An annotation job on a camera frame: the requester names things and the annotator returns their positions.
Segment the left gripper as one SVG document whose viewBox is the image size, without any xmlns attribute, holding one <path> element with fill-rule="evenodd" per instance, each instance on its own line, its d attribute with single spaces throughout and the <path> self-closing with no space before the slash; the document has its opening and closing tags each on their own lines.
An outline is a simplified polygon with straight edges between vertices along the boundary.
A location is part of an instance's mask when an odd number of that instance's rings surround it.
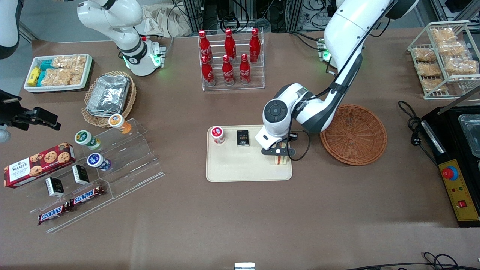
<svg viewBox="0 0 480 270">
<path fill-rule="evenodd" d="M 263 148 L 266 156 L 295 156 L 296 151 L 291 147 L 273 147 L 288 137 L 289 127 L 262 127 L 255 136 L 256 141 Z"/>
</svg>

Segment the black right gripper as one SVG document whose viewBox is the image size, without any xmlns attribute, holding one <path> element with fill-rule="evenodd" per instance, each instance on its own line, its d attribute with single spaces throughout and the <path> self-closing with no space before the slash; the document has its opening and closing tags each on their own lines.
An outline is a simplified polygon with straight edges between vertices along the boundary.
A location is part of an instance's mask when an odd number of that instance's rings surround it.
<svg viewBox="0 0 480 270">
<path fill-rule="evenodd" d="M 30 125 L 43 125 L 55 131 L 61 129 L 61 124 L 58 122 L 58 115 L 43 108 L 34 108 L 32 118 L 29 109 L 21 106 L 21 100 L 22 97 L 3 90 L 0 91 L 1 126 L 18 128 L 23 131 L 29 130 Z"/>
</svg>

